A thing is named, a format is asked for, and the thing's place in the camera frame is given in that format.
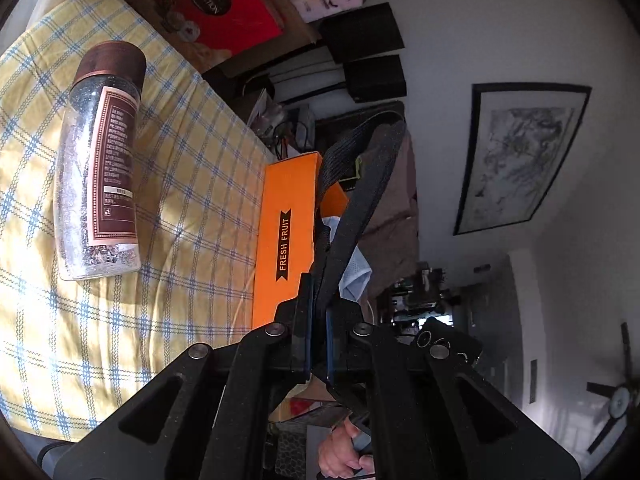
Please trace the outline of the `person's right hand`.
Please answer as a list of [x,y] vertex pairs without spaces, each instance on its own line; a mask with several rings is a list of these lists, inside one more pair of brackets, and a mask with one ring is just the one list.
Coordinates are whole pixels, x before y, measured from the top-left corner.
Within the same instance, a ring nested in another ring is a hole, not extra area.
[[373,457],[360,456],[354,448],[354,441],[360,436],[362,431],[349,418],[333,428],[318,448],[318,466],[324,478],[351,479],[356,474],[374,474]]

